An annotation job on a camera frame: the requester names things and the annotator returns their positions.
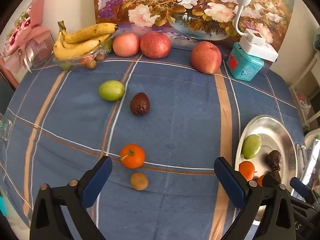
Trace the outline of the orange tangerine with stem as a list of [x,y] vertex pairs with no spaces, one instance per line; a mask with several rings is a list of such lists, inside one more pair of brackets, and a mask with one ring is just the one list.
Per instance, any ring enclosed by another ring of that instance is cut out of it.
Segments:
[[139,145],[125,145],[120,151],[120,161],[127,168],[140,168],[145,161],[145,152]]

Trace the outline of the small green mango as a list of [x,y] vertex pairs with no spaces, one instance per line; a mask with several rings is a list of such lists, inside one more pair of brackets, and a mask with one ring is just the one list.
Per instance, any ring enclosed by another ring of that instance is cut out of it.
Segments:
[[106,101],[117,101],[124,93],[125,86],[117,80],[108,80],[99,86],[99,95]]

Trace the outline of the blue plaid tablecloth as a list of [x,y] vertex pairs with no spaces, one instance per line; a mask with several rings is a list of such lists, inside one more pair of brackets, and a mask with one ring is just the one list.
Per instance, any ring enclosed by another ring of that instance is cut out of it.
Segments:
[[[125,86],[121,99],[99,95],[108,80]],[[136,116],[130,102],[140,92],[150,110]],[[89,209],[106,239],[220,239],[234,207],[214,161],[223,156],[233,163],[243,129],[262,114],[279,120],[295,144],[304,143],[293,98],[274,72],[248,83],[225,67],[206,75],[179,49],[160,60],[110,55],[94,69],[69,72],[47,63],[25,75],[5,113],[13,130],[1,142],[1,187],[29,224],[42,184],[66,185],[108,155],[112,173]],[[128,144],[144,150],[142,167],[121,163]],[[136,172],[149,180],[143,191],[131,186]]]

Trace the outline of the dark red apple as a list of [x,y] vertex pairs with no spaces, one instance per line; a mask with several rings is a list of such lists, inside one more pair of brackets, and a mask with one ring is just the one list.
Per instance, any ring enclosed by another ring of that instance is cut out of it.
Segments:
[[164,33],[150,31],[141,37],[140,49],[150,59],[161,59],[169,55],[171,42]]

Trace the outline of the banana bunch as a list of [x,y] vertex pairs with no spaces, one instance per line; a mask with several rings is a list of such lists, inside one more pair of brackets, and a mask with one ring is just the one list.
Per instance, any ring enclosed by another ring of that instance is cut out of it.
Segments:
[[118,25],[115,23],[98,23],[85,27],[79,31],[68,33],[63,21],[58,22],[59,34],[53,46],[53,53],[57,60],[71,60],[81,57],[101,46]]

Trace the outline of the pink flower bouquet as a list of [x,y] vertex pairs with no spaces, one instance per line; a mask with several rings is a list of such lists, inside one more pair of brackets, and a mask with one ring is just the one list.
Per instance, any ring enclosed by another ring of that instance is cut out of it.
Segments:
[[34,59],[25,63],[28,58],[28,45],[39,47],[45,56],[53,49],[51,31],[42,25],[44,1],[32,0],[6,37],[1,59],[4,68],[12,74],[17,74],[23,67],[31,71]]

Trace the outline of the white shelf rack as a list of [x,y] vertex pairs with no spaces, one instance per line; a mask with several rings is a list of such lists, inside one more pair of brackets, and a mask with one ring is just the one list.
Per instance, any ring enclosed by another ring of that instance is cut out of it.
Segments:
[[289,87],[306,132],[319,127],[319,52]]

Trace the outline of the white phone stand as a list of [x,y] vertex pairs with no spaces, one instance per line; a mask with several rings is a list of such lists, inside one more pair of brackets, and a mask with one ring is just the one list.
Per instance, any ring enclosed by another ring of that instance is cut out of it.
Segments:
[[297,152],[297,163],[298,163],[298,172],[302,175],[305,166],[307,164],[307,156],[306,156],[306,147],[305,145],[297,144],[296,145]]

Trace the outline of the brown longan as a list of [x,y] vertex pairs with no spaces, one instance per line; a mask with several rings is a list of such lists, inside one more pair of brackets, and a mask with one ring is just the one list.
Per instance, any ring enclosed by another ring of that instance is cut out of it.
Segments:
[[143,191],[148,187],[149,180],[145,174],[136,172],[132,174],[130,183],[135,190]]

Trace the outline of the large green mango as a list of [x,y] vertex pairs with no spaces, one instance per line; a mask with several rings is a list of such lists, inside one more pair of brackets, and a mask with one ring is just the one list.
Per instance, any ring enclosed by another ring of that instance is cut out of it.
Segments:
[[254,158],[260,151],[262,146],[261,136],[251,134],[243,142],[241,153],[245,159]]

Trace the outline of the round dark passion fruit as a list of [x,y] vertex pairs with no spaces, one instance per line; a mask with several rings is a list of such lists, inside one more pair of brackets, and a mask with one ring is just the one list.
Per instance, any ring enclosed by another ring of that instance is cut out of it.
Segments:
[[130,110],[136,116],[142,116],[150,110],[149,98],[145,93],[137,93],[130,102]]

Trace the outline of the floral painting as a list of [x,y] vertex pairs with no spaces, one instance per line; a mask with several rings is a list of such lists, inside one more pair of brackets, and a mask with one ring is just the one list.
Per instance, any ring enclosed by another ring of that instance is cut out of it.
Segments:
[[178,31],[200,40],[237,42],[246,29],[279,49],[295,0],[94,0],[98,23],[114,22],[156,31]]

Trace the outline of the white lamp base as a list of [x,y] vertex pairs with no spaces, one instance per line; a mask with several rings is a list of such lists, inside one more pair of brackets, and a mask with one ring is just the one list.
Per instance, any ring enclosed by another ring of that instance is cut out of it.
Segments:
[[251,0],[236,1],[238,2],[238,10],[233,22],[233,27],[235,31],[242,36],[239,42],[240,47],[248,55],[259,57],[270,62],[276,62],[278,53],[270,44],[266,43],[266,39],[262,36],[261,32],[253,29],[246,29],[245,32],[239,30],[238,23],[241,17],[241,13],[244,7],[249,5]]

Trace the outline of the silver metal plate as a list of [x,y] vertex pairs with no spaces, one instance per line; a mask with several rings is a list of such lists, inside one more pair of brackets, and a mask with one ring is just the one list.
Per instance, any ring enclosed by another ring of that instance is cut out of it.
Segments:
[[261,149],[250,161],[255,166],[255,179],[271,171],[265,157],[272,151],[278,150],[281,154],[281,170],[279,171],[281,182],[287,190],[293,193],[290,180],[297,176],[298,164],[294,143],[286,128],[270,115],[259,115],[249,121],[244,128],[235,155],[234,169],[239,169],[239,164],[245,161],[241,150],[244,140],[252,134],[261,137]]

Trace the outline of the clear plastic fruit tray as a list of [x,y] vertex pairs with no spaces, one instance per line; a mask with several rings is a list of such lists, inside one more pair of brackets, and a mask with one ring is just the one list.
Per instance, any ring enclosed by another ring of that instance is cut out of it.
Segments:
[[63,70],[74,67],[93,69],[112,50],[114,34],[92,38],[79,44],[67,43],[59,33],[53,46],[53,61]]

